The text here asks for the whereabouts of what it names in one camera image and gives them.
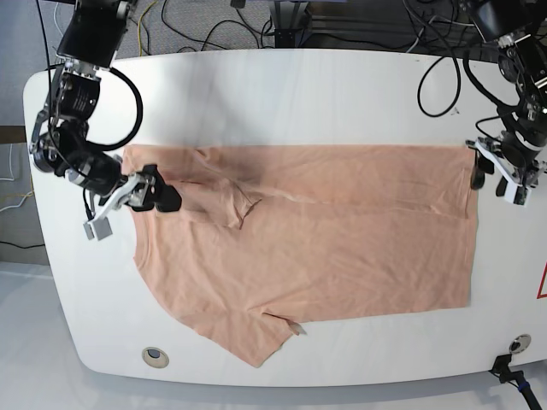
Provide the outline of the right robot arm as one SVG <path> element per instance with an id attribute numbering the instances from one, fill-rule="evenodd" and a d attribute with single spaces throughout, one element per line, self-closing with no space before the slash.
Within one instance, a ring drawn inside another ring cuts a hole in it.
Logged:
<path id="1" fill-rule="evenodd" d="M 156 209 L 176 212 L 182 204 L 178 191 L 167 184 L 155 164 L 123 174 L 121 161 L 111 152 L 128 145 L 144 118 L 136 85 L 112 63 L 121 45 L 134 1 L 76 1 L 57 55 L 60 63 L 47 67 L 48 94 L 32 130 L 29 152 L 35 167 L 78 185 L 89 222 L 112 209 L 128 206 L 135 212 Z M 125 83 L 136 103 L 131 131 L 111 144 L 88 140 L 88 120 L 100 96 L 98 71 L 106 70 Z"/>

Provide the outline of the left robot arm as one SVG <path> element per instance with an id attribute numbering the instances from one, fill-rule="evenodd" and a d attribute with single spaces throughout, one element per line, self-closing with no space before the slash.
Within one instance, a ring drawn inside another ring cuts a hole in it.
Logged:
<path id="1" fill-rule="evenodd" d="M 509 105 L 490 93 L 472 73 L 470 52 L 464 51 L 465 74 L 496 106 L 496 117 L 504 126 L 497 137 L 484 132 L 466 142 L 475 153 L 470 187 L 481 189 L 486 176 L 499 172 L 496 195 L 524 206 L 546 172 L 545 161 L 538 157 L 546 147 L 546 47 L 536 37 L 546 18 L 546 3 L 462 1 L 460 7 L 478 31 L 469 43 L 495 46 L 499 71 L 519 97 L 517 104 Z"/>

